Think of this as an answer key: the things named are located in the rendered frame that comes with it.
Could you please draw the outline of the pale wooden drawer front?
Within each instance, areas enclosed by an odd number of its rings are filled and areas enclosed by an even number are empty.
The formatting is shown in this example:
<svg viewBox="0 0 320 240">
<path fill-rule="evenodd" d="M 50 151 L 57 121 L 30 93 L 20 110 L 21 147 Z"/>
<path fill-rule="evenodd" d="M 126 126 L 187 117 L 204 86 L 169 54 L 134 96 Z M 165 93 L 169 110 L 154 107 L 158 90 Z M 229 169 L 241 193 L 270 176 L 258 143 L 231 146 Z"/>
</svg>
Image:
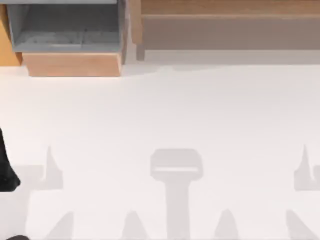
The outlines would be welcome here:
<svg viewBox="0 0 320 240">
<path fill-rule="evenodd" d="M 119 77 L 121 53 L 26 53 L 22 54 L 32 77 Z"/>
</svg>

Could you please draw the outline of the open wooden shelf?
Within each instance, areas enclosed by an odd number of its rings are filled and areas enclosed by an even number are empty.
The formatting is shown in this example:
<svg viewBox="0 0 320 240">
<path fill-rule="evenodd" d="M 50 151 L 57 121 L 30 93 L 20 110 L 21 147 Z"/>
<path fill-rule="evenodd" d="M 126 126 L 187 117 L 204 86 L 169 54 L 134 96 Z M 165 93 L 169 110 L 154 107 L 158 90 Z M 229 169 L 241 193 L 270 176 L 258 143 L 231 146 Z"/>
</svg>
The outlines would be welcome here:
<svg viewBox="0 0 320 240">
<path fill-rule="evenodd" d="M 128 0 L 136 58 L 151 51 L 320 49 L 320 0 Z"/>
</svg>

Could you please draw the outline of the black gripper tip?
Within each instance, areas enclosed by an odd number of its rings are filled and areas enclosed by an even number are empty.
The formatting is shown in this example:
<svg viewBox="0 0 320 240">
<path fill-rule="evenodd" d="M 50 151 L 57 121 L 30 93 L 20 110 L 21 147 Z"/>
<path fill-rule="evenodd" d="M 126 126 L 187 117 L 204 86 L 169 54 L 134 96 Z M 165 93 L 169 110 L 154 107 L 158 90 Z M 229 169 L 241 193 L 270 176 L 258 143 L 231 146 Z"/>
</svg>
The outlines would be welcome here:
<svg viewBox="0 0 320 240">
<path fill-rule="evenodd" d="M 0 193 L 13 192 L 20 184 L 21 180 L 9 162 L 3 131 L 0 128 Z"/>
</svg>

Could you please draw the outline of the orange wooden cupboard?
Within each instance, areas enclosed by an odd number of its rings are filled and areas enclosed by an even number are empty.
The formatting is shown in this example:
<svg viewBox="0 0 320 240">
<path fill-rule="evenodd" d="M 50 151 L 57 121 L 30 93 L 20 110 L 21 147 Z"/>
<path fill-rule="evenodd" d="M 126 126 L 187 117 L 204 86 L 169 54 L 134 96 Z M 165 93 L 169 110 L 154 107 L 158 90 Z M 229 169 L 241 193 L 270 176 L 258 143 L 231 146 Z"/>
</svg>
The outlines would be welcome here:
<svg viewBox="0 0 320 240">
<path fill-rule="evenodd" d="M 0 4 L 0 67 L 18 67 L 22 61 L 22 53 L 12 49 L 7 7 Z"/>
</svg>

